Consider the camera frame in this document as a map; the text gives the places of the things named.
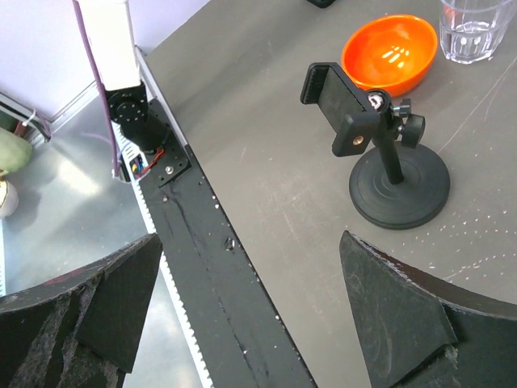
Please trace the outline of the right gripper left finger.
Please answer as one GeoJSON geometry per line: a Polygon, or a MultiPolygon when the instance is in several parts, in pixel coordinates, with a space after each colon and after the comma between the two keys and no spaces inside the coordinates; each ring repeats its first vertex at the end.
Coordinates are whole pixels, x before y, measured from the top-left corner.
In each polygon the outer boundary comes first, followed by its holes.
{"type": "Polygon", "coordinates": [[[121,387],[135,364],[162,256],[146,234],[1,298],[3,387],[121,387]]]}

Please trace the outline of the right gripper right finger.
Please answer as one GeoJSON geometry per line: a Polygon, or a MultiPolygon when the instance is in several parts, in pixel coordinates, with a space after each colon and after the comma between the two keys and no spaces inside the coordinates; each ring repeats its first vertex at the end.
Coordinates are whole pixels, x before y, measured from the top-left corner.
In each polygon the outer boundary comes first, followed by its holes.
{"type": "Polygon", "coordinates": [[[516,306],[404,264],[346,231],[339,243],[373,387],[514,387],[516,306]]]}

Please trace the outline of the black phone stand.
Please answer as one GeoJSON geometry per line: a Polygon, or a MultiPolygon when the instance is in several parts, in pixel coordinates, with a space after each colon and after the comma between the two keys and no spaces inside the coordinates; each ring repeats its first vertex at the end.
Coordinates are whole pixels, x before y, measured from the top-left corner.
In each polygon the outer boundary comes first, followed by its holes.
{"type": "Polygon", "coordinates": [[[349,179],[359,214],[388,230],[408,230],[437,216],[449,197],[451,179],[443,159],[421,140],[424,116],[410,99],[394,105],[384,89],[357,87],[336,62],[314,62],[301,91],[335,132],[335,156],[358,156],[349,179]]]}

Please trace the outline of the black phone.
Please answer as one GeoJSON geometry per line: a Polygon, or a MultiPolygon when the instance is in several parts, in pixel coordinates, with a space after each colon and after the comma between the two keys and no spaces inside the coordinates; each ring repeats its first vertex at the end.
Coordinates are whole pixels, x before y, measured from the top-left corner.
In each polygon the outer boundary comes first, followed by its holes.
{"type": "Polygon", "coordinates": [[[307,1],[320,9],[326,9],[327,7],[329,7],[330,5],[332,5],[335,2],[335,0],[307,0],[307,1]]]}

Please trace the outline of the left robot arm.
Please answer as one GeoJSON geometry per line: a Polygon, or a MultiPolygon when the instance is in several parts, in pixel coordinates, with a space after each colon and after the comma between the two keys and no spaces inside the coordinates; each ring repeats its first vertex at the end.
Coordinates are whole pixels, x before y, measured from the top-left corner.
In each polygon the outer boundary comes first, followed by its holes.
{"type": "Polygon", "coordinates": [[[128,163],[129,173],[165,187],[191,162],[165,104],[148,94],[128,2],[75,1],[74,11],[107,121],[143,153],[128,163]]]}

